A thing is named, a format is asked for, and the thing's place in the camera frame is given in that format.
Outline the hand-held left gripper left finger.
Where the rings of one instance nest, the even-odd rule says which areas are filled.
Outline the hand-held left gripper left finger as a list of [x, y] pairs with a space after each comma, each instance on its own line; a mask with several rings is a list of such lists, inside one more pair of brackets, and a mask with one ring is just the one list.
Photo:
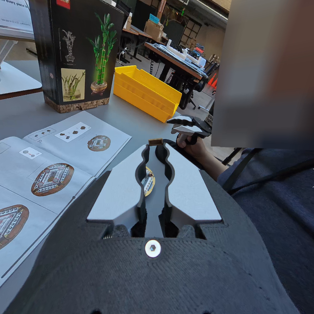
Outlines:
[[87, 216], [88, 225], [104, 224], [97, 238], [117, 236], [144, 238], [147, 211], [144, 187], [149, 160], [149, 145], [145, 144], [121, 161], [109, 172], [99, 196]]

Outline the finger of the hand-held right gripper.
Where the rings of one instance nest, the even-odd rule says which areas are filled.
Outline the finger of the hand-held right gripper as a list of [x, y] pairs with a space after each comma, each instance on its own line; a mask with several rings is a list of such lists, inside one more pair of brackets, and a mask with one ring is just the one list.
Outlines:
[[179, 115], [167, 120], [168, 124], [194, 124], [195, 120], [193, 116]]
[[195, 133], [195, 126], [174, 124], [171, 130], [171, 134], [180, 133], [184, 135], [193, 135]]

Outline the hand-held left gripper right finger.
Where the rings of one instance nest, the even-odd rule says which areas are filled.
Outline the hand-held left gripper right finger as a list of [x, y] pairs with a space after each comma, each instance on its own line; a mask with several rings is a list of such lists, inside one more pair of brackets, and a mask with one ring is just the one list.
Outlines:
[[221, 215], [200, 169], [169, 143], [158, 146], [169, 180], [159, 222], [165, 238], [205, 238], [201, 224], [221, 223]]

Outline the round lego base build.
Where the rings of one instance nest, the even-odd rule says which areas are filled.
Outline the round lego base build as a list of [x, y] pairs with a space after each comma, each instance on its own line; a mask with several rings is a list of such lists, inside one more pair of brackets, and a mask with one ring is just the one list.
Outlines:
[[146, 166], [146, 176], [142, 180], [142, 185], [144, 187], [144, 194], [148, 196], [155, 185], [155, 176], [152, 171]]

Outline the person's right forearm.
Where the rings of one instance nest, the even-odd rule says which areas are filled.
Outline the person's right forearm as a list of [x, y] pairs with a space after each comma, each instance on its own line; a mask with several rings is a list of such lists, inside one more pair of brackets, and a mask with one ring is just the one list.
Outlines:
[[223, 165], [208, 151], [201, 156], [198, 156], [196, 160], [202, 165], [205, 172], [215, 181], [217, 181], [218, 177], [229, 168], [228, 166]]

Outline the lego instruction booklet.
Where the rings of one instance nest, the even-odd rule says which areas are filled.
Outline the lego instruction booklet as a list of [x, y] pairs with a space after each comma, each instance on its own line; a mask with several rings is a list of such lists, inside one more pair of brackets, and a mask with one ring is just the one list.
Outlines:
[[1, 285], [131, 136], [80, 112], [0, 143]]

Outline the black lego set box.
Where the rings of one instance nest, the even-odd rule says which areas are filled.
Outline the black lego set box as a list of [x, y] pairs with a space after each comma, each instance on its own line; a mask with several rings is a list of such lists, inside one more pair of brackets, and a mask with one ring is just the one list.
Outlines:
[[45, 103], [59, 113], [108, 104], [123, 12], [99, 0], [29, 1]]

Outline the person's right hand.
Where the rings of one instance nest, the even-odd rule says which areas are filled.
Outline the person's right hand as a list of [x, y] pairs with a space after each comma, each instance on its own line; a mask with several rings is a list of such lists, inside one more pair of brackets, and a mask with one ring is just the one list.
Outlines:
[[[192, 139], [197, 139], [195, 144], [188, 144]], [[192, 156], [198, 162], [204, 161], [209, 154], [209, 151], [206, 149], [203, 140], [200, 137], [186, 136], [185, 134], [179, 133], [176, 139], [177, 145]]]

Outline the black office chair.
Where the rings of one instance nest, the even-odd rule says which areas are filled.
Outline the black office chair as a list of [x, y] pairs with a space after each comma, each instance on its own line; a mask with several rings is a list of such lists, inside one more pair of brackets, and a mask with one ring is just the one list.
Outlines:
[[209, 82], [209, 76], [219, 68], [219, 65], [219, 63], [214, 62], [206, 72], [207, 77], [202, 77], [199, 82], [195, 82], [190, 79], [187, 81], [187, 83], [183, 84], [182, 97], [179, 103], [179, 108], [184, 110], [186, 109], [187, 104], [191, 102], [194, 106], [193, 110], [195, 110], [196, 105], [192, 101], [193, 92], [201, 92], [204, 89], [205, 85]]

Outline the yellow plastic storage bin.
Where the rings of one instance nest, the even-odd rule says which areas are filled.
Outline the yellow plastic storage bin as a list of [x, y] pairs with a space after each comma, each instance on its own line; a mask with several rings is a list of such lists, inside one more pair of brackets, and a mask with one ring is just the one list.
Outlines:
[[163, 123], [173, 117], [182, 97], [136, 65], [115, 68], [113, 93]]

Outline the background desk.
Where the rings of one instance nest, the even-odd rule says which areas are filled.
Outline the background desk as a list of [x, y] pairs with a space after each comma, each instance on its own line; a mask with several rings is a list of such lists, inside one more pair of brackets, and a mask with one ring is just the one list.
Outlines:
[[148, 57], [151, 61], [164, 64], [159, 80], [182, 94], [179, 108], [184, 110], [191, 102], [195, 110], [196, 105], [192, 101], [193, 92], [203, 79], [208, 78], [207, 75], [166, 52], [164, 45], [145, 42], [144, 46], [150, 50]]

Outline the person's navy sweater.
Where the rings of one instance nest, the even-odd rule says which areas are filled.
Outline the person's navy sweater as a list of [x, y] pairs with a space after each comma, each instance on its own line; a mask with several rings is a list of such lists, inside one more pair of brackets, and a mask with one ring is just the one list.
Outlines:
[[313, 313], [313, 151], [247, 148], [217, 182], [255, 225], [300, 313]]

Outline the cardboard box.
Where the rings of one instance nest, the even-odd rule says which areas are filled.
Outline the cardboard box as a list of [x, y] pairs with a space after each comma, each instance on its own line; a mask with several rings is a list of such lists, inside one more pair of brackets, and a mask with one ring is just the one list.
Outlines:
[[144, 32], [147, 33], [154, 39], [155, 41], [161, 41], [162, 35], [163, 35], [163, 24], [161, 23], [155, 23], [152, 20], [147, 20]]

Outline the white document stand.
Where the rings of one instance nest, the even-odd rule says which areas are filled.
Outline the white document stand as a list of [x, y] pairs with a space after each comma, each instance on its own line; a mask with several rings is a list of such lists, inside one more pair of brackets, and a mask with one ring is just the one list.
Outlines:
[[14, 40], [1, 40], [0, 44], [0, 99], [29, 95], [42, 91], [42, 84], [4, 60], [17, 44]]

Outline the printed instruction sheet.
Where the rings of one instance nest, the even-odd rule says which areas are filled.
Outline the printed instruction sheet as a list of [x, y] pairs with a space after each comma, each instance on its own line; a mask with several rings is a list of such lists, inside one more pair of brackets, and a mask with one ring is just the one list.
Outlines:
[[1, 0], [0, 26], [33, 32], [28, 0]]

